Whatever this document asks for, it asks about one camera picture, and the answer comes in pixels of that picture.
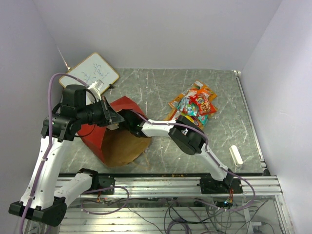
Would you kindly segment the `red paper bag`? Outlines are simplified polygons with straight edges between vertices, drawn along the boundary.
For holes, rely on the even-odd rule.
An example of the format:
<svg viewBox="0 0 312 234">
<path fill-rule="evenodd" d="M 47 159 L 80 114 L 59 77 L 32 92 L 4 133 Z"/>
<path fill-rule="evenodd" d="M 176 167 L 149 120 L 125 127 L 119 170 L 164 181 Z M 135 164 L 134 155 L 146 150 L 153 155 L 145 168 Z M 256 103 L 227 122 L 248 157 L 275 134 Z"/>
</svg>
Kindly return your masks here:
<svg viewBox="0 0 312 234">
<path fill-rule="evenodd" d="M 84 124 L 78 131 L 83 143 L 108 167 L 126 165 L 150 146 L 150 137 L 136 137 L 128 130 Z"/>
</svg>

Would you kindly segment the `teal candy snack pack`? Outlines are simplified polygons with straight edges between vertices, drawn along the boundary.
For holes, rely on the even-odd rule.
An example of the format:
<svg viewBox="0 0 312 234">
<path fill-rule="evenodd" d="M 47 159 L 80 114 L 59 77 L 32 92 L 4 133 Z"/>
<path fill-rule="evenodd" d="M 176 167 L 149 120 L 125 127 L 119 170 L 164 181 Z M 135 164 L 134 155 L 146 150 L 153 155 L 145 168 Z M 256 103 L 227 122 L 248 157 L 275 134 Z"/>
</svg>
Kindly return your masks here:
<svg viewBox="0 0 312 234">
<path fill-rule="evenodd" d="M 177 110 L 187 116 L 195 117 L 202 125 L 205 125 L 208 120 L 208 116 L 201 115 L 199 107 L 194 104 L 189 97 L 182 98 L 177 106 Z"/>
</svg>

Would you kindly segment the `orange cracker snack pack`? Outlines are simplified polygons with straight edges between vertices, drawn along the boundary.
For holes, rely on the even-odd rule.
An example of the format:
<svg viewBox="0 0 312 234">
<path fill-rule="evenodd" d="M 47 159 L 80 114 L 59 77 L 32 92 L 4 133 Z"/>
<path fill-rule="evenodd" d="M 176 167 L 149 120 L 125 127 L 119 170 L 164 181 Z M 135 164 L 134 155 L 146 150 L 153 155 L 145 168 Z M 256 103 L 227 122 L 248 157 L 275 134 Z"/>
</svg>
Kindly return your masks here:
<svg viewBox="0 0 312 234">
<path fill-rule="evenodd" d="M 193 96 L 193 95 L 204 95 L 209 97 L 211 95 L 210 91 L 208 91 L 205 88 L 201 88 L 201 89 L 191 89 L 188 93 L 187 93 L 187 97 Z"/>
</svg>

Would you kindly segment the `orange chip bag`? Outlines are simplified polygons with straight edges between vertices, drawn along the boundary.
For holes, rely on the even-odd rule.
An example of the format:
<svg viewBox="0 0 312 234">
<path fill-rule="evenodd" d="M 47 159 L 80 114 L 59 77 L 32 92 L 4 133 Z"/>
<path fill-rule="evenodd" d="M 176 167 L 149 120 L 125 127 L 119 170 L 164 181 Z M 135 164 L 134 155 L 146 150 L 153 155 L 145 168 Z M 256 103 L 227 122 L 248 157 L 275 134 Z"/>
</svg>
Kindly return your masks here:
<svg viewBox="0 0 312 234">
<path fill-rule="evenodd" d="M 217 97 L 217 94 L 208 85 L 206 85 L 204 82 L 196 80 L 190 88 L 186 89 L 185 91 L 180 93 L 177 97 L 175 97 L 173 100 L 171 100 L 168 103 L 169 106 L 171 108 L 176 108 L 184 97 L 196 94 L 197 91 L 200 89 L 208 91 L 209 101 L 213 101 Z"/>
</svg>

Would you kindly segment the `red foil snack pack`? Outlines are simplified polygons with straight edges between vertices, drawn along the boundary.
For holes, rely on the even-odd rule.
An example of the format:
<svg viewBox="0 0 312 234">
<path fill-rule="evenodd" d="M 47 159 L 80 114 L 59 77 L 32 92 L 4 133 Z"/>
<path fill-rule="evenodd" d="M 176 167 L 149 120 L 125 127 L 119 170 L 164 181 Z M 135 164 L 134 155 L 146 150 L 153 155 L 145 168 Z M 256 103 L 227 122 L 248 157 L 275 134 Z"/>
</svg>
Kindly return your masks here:
<svg viewBox="0 0 312 234">
<path fill-rule="evenodd" d="M 209 98 L 204 95 L 193 95 L 190 96 L 191 104 L 195 104 L 198 107 L 198 114 L 208 115 L 211 111 L 212 104 L 209 101 Z"/>
</svg>

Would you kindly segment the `yellow chip bag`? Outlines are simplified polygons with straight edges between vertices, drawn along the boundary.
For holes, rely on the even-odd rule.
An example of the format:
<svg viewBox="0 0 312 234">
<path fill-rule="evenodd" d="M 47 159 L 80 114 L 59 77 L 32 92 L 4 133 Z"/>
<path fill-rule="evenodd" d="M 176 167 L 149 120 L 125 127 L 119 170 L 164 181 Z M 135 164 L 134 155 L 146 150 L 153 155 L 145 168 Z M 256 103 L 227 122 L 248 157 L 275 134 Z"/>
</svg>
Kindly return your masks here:
<svg viewBox="0 0 312 234">
<path fill-rule="evenodd" d="M 168 113 L 168 115 L 163 120 L 170 120 L 171 117 L 176 113 L 176 111 L 177 111 L 176 108 L 172 108 L 171 111 Z M 208 119 L 211 119 L 217 111 L 218 111 L 218 109 L 212 105 L 211 111 L 208 114 Z"/>
</svg>

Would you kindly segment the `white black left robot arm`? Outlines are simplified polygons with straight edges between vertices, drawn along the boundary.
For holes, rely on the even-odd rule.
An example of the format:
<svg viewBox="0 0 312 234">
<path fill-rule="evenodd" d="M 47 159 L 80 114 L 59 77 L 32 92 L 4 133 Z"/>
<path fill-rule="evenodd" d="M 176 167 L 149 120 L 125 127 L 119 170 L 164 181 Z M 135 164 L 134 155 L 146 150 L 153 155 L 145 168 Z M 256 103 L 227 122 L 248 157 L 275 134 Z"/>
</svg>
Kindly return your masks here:
<svg viewBox="0 0 312 234">
<path fill-rule="evenodd" d="M 67 206 L 83 192 L 99 189 L 98 173 L 81 169 L 68 185 L 55 190 L 65 151 L 82 125 L 106 127 L 123 122 L 110 104 L 101 98 L 95 84 L 67 85 L 62 102 L 48 107 L 43 121 L 39 156 L 31 180 L 20 201 L 9 206 L 9 214 L 52 227 L 63 220 Z"/>
</svg>

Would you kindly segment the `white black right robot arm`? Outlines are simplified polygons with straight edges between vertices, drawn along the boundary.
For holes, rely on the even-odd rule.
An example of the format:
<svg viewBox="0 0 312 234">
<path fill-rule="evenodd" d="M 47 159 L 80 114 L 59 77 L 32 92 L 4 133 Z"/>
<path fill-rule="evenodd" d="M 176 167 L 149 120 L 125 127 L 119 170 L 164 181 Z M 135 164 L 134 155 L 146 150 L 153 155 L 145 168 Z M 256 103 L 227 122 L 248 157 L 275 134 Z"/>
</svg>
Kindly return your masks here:
<svg viewBox="0 0 312 234">
<path fill-rule="evenodd" d="M 124 118 L 120 127 L 136 137 L 168 137 L 185 154 L 200 156 L 206 161 L 216 189 L 225 193 L 232 187 L 233 172 L 213 153 L 206 134 L 184 116 L 168 121 L 146 119 L 134 110 L 121 110 Z"/>
</svg>

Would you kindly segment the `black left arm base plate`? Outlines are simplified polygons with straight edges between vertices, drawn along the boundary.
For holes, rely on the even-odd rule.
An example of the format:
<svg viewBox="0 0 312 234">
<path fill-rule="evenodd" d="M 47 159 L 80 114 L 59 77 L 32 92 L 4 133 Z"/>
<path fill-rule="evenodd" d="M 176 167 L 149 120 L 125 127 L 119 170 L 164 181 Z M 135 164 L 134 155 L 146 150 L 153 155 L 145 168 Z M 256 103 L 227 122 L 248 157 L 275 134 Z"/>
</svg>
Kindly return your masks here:
<svg viewBox="0 0 312 234">
<path fill-rule="evenodd" d="M 80 195 L 84 192 L 95 190 L 111 188 L 115 184 L 114 179 L 108 176 L 101 176 L 96 171 L 80 171 L 77 173 L 73 180 L 71 180 L 71 185 L 69 186 L 68 192 L 71 194 Z"/>
</svg>

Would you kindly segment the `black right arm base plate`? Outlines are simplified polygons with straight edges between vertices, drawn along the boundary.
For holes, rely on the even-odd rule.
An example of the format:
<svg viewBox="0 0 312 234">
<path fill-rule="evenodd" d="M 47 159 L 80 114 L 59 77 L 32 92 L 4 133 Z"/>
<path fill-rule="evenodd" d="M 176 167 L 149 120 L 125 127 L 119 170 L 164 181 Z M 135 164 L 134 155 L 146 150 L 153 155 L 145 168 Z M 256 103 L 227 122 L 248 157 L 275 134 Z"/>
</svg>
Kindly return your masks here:
<svg viewBox="0 0 312 234">
<path fill-rule="evenodd" d="M 197 183 L 202 194 L 234 194 L 243 193 L 241 180 L 234 178 L 232 175 L 227 175 L 222 181 L 215 180 L 210 174 L 202 176 Z"/>
</svg>

